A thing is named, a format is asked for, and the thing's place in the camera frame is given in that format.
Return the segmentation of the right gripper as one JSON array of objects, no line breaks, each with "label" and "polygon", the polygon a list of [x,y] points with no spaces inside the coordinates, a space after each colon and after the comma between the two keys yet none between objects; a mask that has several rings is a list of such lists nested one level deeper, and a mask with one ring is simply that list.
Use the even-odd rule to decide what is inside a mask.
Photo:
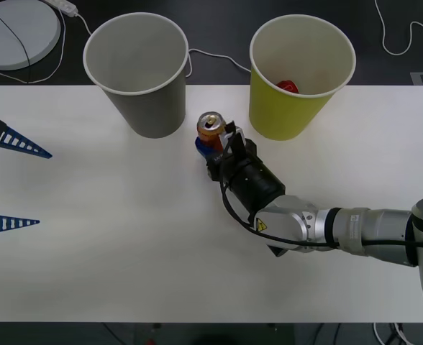
[{"label": "right gripper", "polygon": [[[194,142],[199,154],[206,160],[208,176],[215,182],[219,181],[219,172],[222,165],[223,152],[216,147],[216,141],[204,141],[197,137]],[[227,150],[223,168],[223,181],[229,182],[238,174],[243,167],[250,164],[251,159],[256,157],[256,145],[252,140],[246,144],[242,138],[233,139]]]}]

